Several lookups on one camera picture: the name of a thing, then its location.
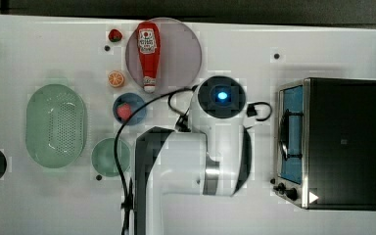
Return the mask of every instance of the oven door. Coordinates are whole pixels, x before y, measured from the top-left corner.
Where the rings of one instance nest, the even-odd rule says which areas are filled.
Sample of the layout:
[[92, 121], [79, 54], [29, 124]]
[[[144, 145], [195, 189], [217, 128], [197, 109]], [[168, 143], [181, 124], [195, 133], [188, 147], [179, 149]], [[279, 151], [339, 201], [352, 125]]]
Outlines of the oven door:
[[276, 194], [306, 208], [305, 93], [303, 81], [279, 90]]

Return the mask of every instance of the white tabletop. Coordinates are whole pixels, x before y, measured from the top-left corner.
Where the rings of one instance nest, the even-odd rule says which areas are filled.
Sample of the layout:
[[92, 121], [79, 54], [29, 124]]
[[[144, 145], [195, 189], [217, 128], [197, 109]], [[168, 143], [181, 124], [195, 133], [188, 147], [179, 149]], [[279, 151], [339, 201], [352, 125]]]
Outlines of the white tabletop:
[[[0, 16], [0, 149], [9, 161], [0, 180], [0, 234], [119, 234], [120, 181], [97, 181], [90, 157], [96, 143], [114, 137], [119, 128], [112, 114], [115, 97], [131, 91], [152, 98], [131, 81], [121, 89], [107, 84], [107, 73], [126, 71], [126, 40], [137, 24]], [[203, 48], [198, 81], [215, 74], [234, 77], [250, 102], [276, 106], [279, 85], [310, 76], [376, 79], [376, 30], [188, 25]], [[124, 35], [118, 44], [107, 40], [114, 27]], [[104, 51], [107, 44], [110, 52]], [[25, 116], [33, 92], [54, 82], [67, 82], [83, 98], [88, 136], [74, 163], [50, 170], [28, 155]], [[173, 127], [176, 118], [165, 101], [159, 102], [144, 122], [127, 127], [123, 138], [133, 144], [150, 127]], [[273, 194], [268, 181], [274, 175], [275, 119], [252, 129], [254, 163], [247, 188], [233, 198], [165, 196], [164, 234], [376, 234], [376, 211], [305, 211]]]

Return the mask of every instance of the ketchup bottle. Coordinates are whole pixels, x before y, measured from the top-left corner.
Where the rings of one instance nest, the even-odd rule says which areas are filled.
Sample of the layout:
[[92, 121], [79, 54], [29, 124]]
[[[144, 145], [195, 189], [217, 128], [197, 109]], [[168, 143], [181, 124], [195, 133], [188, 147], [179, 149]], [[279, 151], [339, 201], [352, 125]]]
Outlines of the ketchup bottle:
[[155, 91], [158, 63], [160, 62], [161, 39], [158, 27], [151, 22], [142, 22], [137, 29], [139, 60], [143, 70], [143, 88], [148, 93]]

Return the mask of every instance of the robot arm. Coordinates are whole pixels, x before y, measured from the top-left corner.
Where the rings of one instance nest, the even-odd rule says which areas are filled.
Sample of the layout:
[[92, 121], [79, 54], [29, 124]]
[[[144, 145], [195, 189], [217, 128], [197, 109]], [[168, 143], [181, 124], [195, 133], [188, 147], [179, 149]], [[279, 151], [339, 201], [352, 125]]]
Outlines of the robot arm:
[[214, 76], [194, 92], [188, 117], [192, 132], [154, 127], [137, 139], [134, 234], [164, 234], [164, 194], [235, 194], [251, 164], [245, 112], [246, 94], [240, 84]]

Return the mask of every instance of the oven knob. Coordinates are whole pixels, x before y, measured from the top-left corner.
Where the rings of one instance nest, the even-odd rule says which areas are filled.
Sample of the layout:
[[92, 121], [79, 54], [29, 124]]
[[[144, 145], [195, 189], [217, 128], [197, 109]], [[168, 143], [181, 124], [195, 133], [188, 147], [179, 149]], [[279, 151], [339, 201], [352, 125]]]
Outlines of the oven knob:
[[286, 197], [288, 197], [292, 201], [296, 201], [298, 199], [298, 191], [295, 188], [291, 188], [285, 190]]
[[280, 195], [283, 195], [285, 194], [286, 186], [283, 183], [279, 183], [277, 186], [274, 186], [273, 189]]

